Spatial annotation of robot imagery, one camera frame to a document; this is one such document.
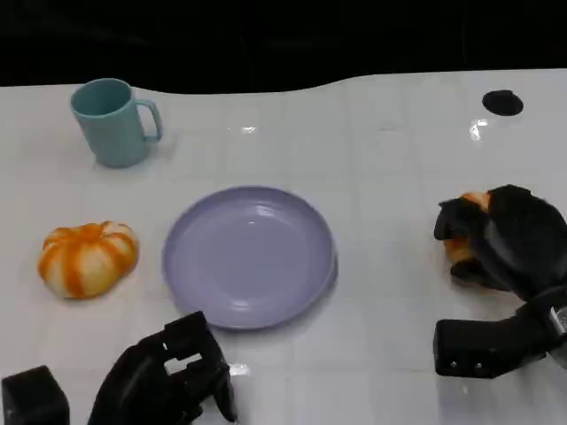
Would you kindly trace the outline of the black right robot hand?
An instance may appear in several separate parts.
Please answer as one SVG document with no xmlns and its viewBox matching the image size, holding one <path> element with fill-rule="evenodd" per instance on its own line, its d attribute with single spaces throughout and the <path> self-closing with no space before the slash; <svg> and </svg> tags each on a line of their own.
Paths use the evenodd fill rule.
<svg viewBox="0 0 567 425">
<path fill-rule="evenodd" d="M 433 236 L 461 283 L 527 301 L 566 283 L 566 220 L 530 190 L 503 185 L 439 203 Z"/>
</svg>

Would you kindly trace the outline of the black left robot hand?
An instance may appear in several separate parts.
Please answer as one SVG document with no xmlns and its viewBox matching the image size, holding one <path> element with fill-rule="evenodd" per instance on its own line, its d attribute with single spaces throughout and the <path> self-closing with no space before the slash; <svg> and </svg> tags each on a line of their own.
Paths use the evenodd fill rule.
<svg viewBox="0 0 567 425">
<path fill-rule="evenodd" d="M 105 377 L 89 424 L 191 424 L 213 398 L 237 421 L 229 364 L 198 311 L 124 351 Z"/>
</svg>

